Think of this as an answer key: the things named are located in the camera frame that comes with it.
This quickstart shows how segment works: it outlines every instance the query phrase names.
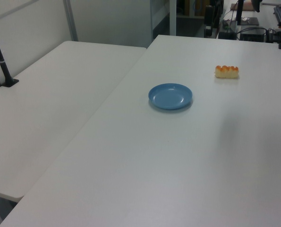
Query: blue plate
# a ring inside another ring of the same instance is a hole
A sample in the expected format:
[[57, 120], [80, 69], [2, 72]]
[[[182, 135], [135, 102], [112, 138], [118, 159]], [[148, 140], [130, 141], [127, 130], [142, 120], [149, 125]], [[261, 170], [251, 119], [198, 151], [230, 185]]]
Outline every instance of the blue plate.
[[192, 91], [181, 84], [160, 84], [149, 92], [150, 101], [161, 109], [175, 110], [188, 105], [193, 97]]

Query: table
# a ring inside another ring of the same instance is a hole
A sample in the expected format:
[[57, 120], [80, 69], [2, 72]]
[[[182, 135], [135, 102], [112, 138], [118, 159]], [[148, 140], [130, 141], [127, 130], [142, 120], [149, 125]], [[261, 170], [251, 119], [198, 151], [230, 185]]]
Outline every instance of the table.
[[[224, 64], [240, 78], [216, 79]], [[192, 105], [150, 105], [161, 83], [188, 86]], [[281, 50], [158, 36], [1, 224], [10, 226], [281, 227]]]
[[[229, 12], [230, 6], [231, 6], [231, 4], [235, 4], [236, 2], [237, 1], [235, 1], [235, 0], [230, 0], [229, 6], [225, 12], [225, 14], [227, 13], [227, 15], [224, 17], [224, 20], [231, 19], [232, 12]], [[273, 14], [274, 7], [275, 6], [260, 4], [259, 13], [256, 11], [243, 11], [242, 17], [256, 17], [256, 18], [258, 18], [259, 26], [264, 27], [266, 29], [268, 29], [268, 28], [275, 29], [278, 27], [278, 21], [277, 21], [276, 16]], [[237, 12], [234, 11], [233, 20], [235, 20], [236, 14], [237, 14]]]
[[0, 87], [0, 197], [32, 188], [144, 52], [64, 42]]

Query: white wall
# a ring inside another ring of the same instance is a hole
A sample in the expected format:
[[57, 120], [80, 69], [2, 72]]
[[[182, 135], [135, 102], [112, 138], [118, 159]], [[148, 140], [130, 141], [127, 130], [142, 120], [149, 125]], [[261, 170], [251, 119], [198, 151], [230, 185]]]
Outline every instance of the white wall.
[[78, 40], [148, 47], [151, 0], [71, 0]]
[[67, 40], [63, 0], [39, 0], [0, 19], [0, 48], [12, 77]]

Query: black box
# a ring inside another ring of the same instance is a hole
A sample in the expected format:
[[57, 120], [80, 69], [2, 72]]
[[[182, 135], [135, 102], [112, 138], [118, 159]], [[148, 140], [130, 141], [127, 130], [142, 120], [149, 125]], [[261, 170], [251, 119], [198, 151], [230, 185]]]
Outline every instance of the black box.
[[236, 40], [236, 21], [229, 21], [226, 26], [220, 23], [218, 39]]
[[241, 31], [245, 28], [253, 28], [253, 30], [240, 33], [240, 40], [251, 42], [264, 42], [265, 30], [259, 26], [242, 26]]

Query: black stand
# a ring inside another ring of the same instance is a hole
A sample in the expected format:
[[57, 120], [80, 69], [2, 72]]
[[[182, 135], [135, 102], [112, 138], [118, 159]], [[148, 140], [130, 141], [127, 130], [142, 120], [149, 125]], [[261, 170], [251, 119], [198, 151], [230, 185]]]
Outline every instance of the black stand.
[[4, 60], [4, 57], [3, 57], [3, 54], [1, 51], [0, 51], [0, 67], [2, 68], [2, 71], [5, 76], [5, 83], [3, 83], [1, 86], [11, 87], [18, 82], [18, 79], [13, 79], [10, 76], [10, 73], [8, 71], [7, 65], [5, 63], [5, 60]]
[[241, 19], [242, 16], [242, 10], [243, 10], [243, 0], [238, 1], [238, 7], [237, 7], [237, 14], [236, 14], [236, 21], [237, 25], [242, 26], [259, 26], [258, 18], [256, 17], [248, 17], [248, 20], [243, 21]]

